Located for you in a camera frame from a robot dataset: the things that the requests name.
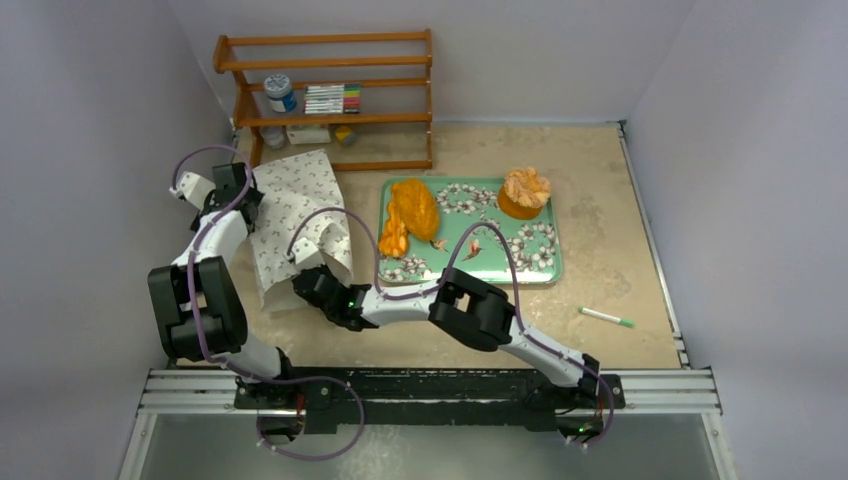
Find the white box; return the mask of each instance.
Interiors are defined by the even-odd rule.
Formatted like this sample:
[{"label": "white box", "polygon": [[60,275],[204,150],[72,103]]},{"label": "white box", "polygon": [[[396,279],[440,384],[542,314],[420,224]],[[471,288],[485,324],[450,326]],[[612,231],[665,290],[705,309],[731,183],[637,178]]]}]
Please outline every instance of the white box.
[{"label": "white box", "polygon": [[330,143],[330,129],[323,125],[289,125],[286,136],[292,145],[305,143]]}]

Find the orange food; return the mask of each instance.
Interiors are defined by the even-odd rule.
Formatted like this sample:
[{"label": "orange food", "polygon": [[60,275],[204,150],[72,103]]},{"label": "orange food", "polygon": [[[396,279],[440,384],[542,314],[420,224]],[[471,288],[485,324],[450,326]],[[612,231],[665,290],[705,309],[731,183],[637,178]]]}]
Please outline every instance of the orange food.
[{"label": "orange food", "polygon": [[395,183],[392,185],[392,201],[397,202],[400,220],[415,238],[429,242],[436,237],[439,207],[424,182],[408,178]]},{"label": "orange food", "polygon": [[551,198],[551,182],[533,167],[514,168],[504,177],[498,192],[498,206],[507,215],[530,220],[542,211]]},{"label": "orange food", "polygon": [[409,250],[409,239],[407,238],[409,232],[400,219],[394,195],[389,200],[386,210],[389,213],[389,218],[383,225],[383,233],[380,235],[377,249],[380,250],[380,253],[389,257],[402,257]]}]

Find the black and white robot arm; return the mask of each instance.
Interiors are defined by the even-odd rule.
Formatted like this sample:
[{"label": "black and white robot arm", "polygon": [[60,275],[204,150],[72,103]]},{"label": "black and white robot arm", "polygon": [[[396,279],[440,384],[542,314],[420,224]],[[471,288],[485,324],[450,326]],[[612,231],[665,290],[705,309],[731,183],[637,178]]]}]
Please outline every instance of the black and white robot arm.
[{"label": "black and white robot arm", "polygon": [[[213,169],[215,183],[185,174],[172,193],[200,210],[194,227],[203,227],[231,202],[246,182],[240,166]],[[205,301],[201,318],[212,357],[267,378],[285,378],[290,365],[285,354],[251,335],[244,310],[227,271],[239,244],[254,228],[262,194],[252,188],[234,210],[218,219],[196,248],[195,284]],[[160,338],[171,358],[203,360],[194,326],[186,271],[195,242],[170,265],[148,276]],[[312,242],[295,242],[291,259],[299,274],[294,290],[319,308],[331,322],[349,330],[385,327],[400,321],[429,321],[463,345],[480,351],[501,350],[543,373],[558,387],[576,387],[588,375],[580,365],[598,371],[588,355],[566,348],[531,325],[522,325],[506,293],[467,273],[446,271],[437,281],[421,285],[374,288],[345,286],[324,264]],[[459,301],[468,297],[462,310]]]}]

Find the orange muffin cup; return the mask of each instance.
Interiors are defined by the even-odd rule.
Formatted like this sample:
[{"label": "orange muffin cup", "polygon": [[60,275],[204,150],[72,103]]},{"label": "orange muffin cup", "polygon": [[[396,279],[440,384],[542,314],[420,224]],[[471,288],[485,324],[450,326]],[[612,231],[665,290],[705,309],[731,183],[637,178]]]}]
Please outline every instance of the orange muffin cup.
[{"label": "orange muffin cup", "polygon": [[532,220],[539,216],[542,213],[542,208],[544,208],[544,206],[539,208],[522,207],[509,198],[504,187],[501,187],[501,190],[498,192],[498,207],[505,214],[519,220]]}]

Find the floral tray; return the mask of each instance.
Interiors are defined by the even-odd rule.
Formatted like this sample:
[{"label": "floral tray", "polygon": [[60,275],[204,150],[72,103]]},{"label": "floral tray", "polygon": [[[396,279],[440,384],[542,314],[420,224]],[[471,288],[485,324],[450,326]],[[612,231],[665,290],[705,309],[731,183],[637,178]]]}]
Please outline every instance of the floral tray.
[{"label": "floral tray", "polygon": [[[380,233],[386,223],[390,187],[406,177],[383,184],[380,198]],[[553,283],[562,275],[559,233],[551,202],[533,220],[517,220],[498,208],[502,177],[418,177],[439,206],[439,231],[432,242],[409,236],[409,251],[402,258],[380,257],[380,278],[387,283],[417,283],[438,278],[447,266],[459,237],[475,222],[493,223],[506,237],[519,283]],[[492,283],[512,283],[509,264],[495,233],[478,228],[468,237],[454,265]]]}]

